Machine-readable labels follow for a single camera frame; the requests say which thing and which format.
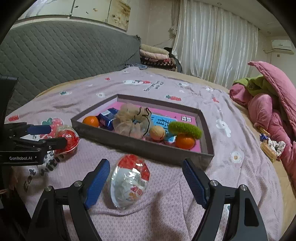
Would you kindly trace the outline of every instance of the green blanket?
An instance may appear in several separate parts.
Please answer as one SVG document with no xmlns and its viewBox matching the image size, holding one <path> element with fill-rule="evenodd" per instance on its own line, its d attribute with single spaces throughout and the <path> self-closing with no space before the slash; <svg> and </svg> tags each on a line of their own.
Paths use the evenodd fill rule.
<svg viewBox="0 0 296 241">
<path fill-rule="evenodd" d="M 264 78 L 263 75 L 259 75 L 254 78 L 243 78 L 236 80 L 233 84 L 244 85 L 252 96 L 260 93 L 266 93 L 270 96 L 278 96 L 271 84 Z"/>
</svg>

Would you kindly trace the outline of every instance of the blue gripper pad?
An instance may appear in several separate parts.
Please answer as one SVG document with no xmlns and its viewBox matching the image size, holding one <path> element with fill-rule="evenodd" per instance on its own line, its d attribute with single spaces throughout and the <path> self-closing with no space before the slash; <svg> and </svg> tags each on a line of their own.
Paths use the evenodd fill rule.
<svg viewBox="0 0 296 241">
<path fill-rule="evenodd" d="M 30 126 L 27 129 L 27 133 L 30 135 L 49 134 L 51 131 L 52 131 L 52 128 L 49 125 Z"/>
<path fill-rule="evenodd" d="M 205 188 L 202 185 L 199 178 L 197 177 L 197 175 L 194 173 L 194 171 L 190 167 L 187 160 L 183 161 L 182 171 L 188 183 L 188 186 L 190 187 L 190 190 L 195 198 L 196 203 L 201 205 L 204 209 L 206 209 L 207 199 L 205 196 Z"/>
<path fill-rule="evenodd" d="M 86 192 L 86 200 L 84 202 L 86 209 L 96 204 L 110 173 L 110 162 L 107 159 L 102 159 L 101 162 L 103 163 Z"/>
</svg>

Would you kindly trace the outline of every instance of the barcode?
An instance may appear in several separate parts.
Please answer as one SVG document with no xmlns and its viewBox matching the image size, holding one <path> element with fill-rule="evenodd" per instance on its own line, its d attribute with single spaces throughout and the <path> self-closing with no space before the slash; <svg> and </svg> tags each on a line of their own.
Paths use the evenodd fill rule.
<svg viewBox="0 0 296 241">
<path fill-rule="evenodd" d="M 135 180 L 135 182 L 139 183 L 142 187 L 146 186 L 146 182 L 141 179 L 140 174 L 136 173 L 135 177 L 134 177 L 134 180 Z"/>
</svg>

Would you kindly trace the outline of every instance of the ceiling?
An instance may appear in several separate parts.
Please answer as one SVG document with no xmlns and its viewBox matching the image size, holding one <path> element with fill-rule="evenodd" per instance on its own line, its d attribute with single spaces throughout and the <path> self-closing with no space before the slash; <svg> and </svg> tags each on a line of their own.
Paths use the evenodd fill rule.
<svg viewBox="0 0 296 241">
<path fill-rule="evenodd" d="M 260 29 L 266 37 L 288 36 L 278 20 L 257 0 L 198 0 L 230 11 Z"/>
</svg>

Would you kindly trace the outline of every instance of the stack of folded blankets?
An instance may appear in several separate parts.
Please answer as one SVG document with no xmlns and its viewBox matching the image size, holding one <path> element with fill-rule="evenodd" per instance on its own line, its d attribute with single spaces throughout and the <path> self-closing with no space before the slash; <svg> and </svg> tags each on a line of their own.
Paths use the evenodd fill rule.
<svg viewBox="0 0 296 241">
<path fill-rule="evenodd" d="M 168 55 L 169 52 L 165 49 L 152 47 L 146 44 L 140 45 L 141 64 L 147 65 L 149 68 L 177 71 L 175 59 L 169 58 Z"/>
</svg>

